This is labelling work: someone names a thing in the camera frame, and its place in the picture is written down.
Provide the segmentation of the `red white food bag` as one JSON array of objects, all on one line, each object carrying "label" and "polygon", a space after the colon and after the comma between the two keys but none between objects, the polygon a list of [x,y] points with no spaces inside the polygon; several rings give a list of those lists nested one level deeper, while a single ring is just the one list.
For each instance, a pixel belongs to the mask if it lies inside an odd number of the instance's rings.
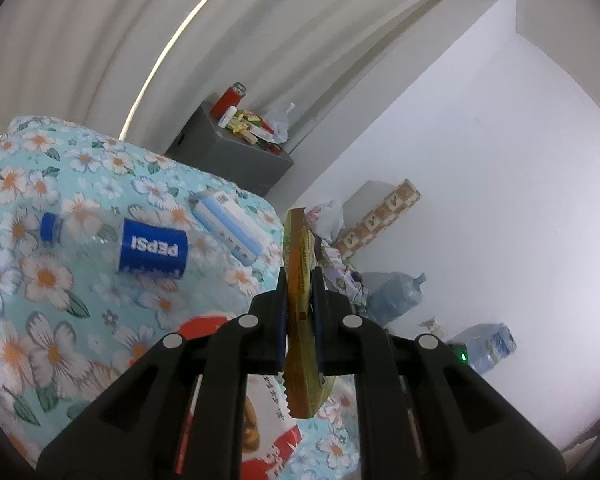
[{"label": "red white food bag", "polygon": [[[198,315],[181,325],[178,333],[187,340],[213,335],[232,317],[232,314],[220,312]],[[248,376],[242,418],[241,479],[277,479],[302,440],[297,423],[289,416],[282,386],[276,378]],[[186,444],[189,440],[201,381],[202,379],[198,378],[181,434],[178,461],[175,466],[177,474],[183,472],[185,465]]]}]

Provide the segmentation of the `yellow snack packet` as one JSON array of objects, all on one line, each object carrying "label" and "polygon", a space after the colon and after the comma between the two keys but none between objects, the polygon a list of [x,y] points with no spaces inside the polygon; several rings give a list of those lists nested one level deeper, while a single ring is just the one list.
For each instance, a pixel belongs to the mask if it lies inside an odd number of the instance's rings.
[{"label": "yellow snack packet", "polygon": [[317,267],[315,237],[306,226],[303,208],[287,211],[283,260],[287,284],[288,350],[283,380],[289,414],[313,418],[328,399],[334,378],[318,371],[314,328],[311,322],[311,273]]}]

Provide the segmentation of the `packaged water bottles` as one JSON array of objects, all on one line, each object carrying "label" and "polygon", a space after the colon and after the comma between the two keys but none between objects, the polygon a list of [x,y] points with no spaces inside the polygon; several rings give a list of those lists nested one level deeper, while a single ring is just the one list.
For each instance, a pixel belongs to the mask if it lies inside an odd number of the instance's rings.
[{"label": "packaged water bottles", "polygon": [[446,343],[460,360],[484,375],[517,350],[506,324],[478,324],[463,330]]}]

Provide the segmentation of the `large water jug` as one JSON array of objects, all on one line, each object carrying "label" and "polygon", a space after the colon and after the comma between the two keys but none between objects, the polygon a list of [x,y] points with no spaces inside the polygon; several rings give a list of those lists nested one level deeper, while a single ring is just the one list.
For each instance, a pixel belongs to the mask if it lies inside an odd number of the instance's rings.
[{"label": "large water jug", "polygon": [[426,274],[413,278],[402,272],[370,274],[372,287],[367,300],[367,316],[384,326],[422,302],[422,284]]}]

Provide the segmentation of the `Pepsi plastic bottle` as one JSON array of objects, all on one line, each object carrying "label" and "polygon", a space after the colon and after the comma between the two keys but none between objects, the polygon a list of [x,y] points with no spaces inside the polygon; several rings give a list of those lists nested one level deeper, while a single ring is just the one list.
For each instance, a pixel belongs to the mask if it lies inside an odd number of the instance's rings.
[{"label": "Pepsi plastic bottle", "polygon": [[42,215],[41,242],[79,262],[102,263],[110,271],[181,278],[186,270],[184,231],[88,214],[84,221],[53,212]]}]

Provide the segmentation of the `floral blue bed sheet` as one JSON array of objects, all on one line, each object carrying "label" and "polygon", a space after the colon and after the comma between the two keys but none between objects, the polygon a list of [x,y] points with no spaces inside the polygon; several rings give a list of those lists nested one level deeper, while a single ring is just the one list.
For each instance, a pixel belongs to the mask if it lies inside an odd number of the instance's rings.
[{"label": "floral blue bed sheet", "polygon": [[[212,191],[264,235],[239,262],[192,215]],[[121,273],[125,220],[184,232],[181,278]],[[272,290],[283,225],[230,181],[65,120],[0,136],[0,427],[30,465],[163,336],[207,335]]]}]

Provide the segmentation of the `blue white tissue box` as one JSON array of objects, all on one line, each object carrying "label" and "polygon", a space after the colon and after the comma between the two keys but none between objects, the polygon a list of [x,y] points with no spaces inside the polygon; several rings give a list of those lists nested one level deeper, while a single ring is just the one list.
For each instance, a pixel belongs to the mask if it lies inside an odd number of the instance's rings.
[{"label": "blue white tissue box", "polygon": [[188,199],[193,217],[244,266],[255,263],[273,243],[224,191],[207,190]]}]

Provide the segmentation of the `patterned rolled mat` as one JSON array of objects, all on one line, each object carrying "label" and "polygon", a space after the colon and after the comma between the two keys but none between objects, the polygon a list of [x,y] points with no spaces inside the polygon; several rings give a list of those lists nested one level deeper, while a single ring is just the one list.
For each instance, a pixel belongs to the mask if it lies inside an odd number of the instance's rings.
[{"label": "patterned rolled mat", "polygon": [[419,190],[409,180],[399,185],[365,182],[343,204],[344,229],[334,246],[343,259],[353,257],[419,200]]}]

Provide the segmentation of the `white plastic bag floor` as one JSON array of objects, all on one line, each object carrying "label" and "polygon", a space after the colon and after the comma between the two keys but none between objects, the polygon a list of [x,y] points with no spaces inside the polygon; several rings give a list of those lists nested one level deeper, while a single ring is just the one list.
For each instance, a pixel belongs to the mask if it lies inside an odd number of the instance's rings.
[{"label": "white plastic bag floor", "polygon": [[344,229],[342,203],[339,200],[329,200],[314,206],[306,212],[306,225],[326,243],[336,242]]}]

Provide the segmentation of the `grey bedside cabinet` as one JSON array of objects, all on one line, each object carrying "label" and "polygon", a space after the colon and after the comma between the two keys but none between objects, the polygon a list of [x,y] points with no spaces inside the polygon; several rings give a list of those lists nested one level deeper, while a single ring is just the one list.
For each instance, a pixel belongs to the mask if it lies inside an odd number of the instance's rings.
[{"label": "grey bedside cabinet", "polygon": [[221,129],[211,117],[210,110],[208,102],[198,106],[166,151],[166,156],[264,197],[294,161],[286,152],[274,154],[259,144],[251,145]]}]

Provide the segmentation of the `yellow snack wrappers pile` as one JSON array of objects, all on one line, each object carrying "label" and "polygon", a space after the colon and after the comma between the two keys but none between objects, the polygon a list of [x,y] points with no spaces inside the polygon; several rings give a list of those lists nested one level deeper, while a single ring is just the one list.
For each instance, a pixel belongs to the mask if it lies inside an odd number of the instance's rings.
[{"label": "yellow snack wrappers pile", "polygon": [[238,110],[230,118],[227,129],[234,136],[245,140],[249,144],[256,144],[256,136],[251,132],[251,128],[260,127],[260,125],[262,125],[262,118],[259,115],[250,112],[250,110]]}]

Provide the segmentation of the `white small bottle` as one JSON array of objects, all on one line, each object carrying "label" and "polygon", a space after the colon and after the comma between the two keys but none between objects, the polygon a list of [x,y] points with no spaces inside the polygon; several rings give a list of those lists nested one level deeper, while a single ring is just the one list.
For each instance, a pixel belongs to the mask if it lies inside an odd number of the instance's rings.
[{"label": "white small bottle", "polygon": [[221,116],[221,118],[218,121],[218,126],[220,128],[226,128],[228,123],[232,120],[232,118],[235,116],[237,112],[237,107],[232,105],[230,106],[225,113]]}]

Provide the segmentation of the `white plastic bag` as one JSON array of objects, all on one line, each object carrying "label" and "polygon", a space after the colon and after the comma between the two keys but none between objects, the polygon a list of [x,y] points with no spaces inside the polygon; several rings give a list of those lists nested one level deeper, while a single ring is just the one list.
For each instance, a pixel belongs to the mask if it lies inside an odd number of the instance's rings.
[{"label": "white plastic bag", "polygon": [[288,141],[289,114],[295,107],[296,104],[294,102],[290,102],[287,105],[274,106],[263,117],[263,120],[272,128],[277,144],[284,144]]}]

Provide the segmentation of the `red thermos bottle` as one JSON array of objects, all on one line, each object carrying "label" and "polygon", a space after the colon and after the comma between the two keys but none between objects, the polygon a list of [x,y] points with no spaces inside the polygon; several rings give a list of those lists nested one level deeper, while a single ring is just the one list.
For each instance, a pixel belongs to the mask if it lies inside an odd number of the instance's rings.
[{"label": "red thermos bottle", "polygon": [[234,82],[213,105],[210,115],[219,120],[231,106],[237,106],[245,94],[246,87],[239,81]]}]

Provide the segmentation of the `grey window curtain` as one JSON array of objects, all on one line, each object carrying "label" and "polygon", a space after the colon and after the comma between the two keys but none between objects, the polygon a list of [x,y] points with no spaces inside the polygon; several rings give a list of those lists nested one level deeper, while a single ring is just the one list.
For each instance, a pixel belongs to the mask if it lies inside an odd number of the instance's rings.
[{"label": "grey window curtain", "polygon": [[54,116],[164,152],[234,82],[313,127],[440,0],[4,0],[0,133]]}]

